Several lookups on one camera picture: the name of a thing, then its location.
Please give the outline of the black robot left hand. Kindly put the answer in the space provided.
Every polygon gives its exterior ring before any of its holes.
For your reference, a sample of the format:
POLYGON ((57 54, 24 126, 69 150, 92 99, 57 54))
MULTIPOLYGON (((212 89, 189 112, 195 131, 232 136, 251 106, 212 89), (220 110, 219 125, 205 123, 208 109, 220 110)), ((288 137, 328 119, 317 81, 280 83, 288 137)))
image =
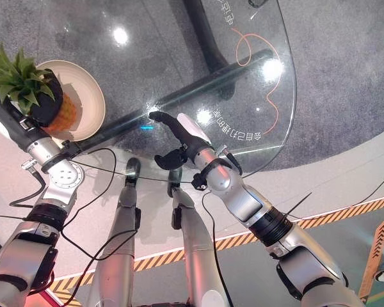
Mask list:
POLYGON ((52 70, 44 70, 42 83, 49 90, 35 91, 37 103, 29 107, 22 103, 27 99, 23 95, 26 90, 20 93, 14 91, 3 100, 0 99, 0 122, 8 131, 10 139, 23 151, 35 141, 48 138, 44 128, 50 126, 61 114, 63 90, 52 70))

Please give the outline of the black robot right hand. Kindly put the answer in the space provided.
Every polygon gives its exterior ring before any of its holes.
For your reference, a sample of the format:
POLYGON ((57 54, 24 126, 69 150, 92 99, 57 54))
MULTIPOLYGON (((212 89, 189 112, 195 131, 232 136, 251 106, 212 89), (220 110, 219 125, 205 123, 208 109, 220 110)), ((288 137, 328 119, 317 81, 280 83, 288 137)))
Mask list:
POLYGON ((203 149, 214 149, 209 138, 203 138, 204 132, 188 115, 179 113, 177 118, 161 111, 150 112, 148 117, 155 122, 167 125, 173 135, 180 141, 181 147, 172 150, 165 156, 155 155, 156 164, 165 170, 181 167, 188 159, 192 162, 203 149))

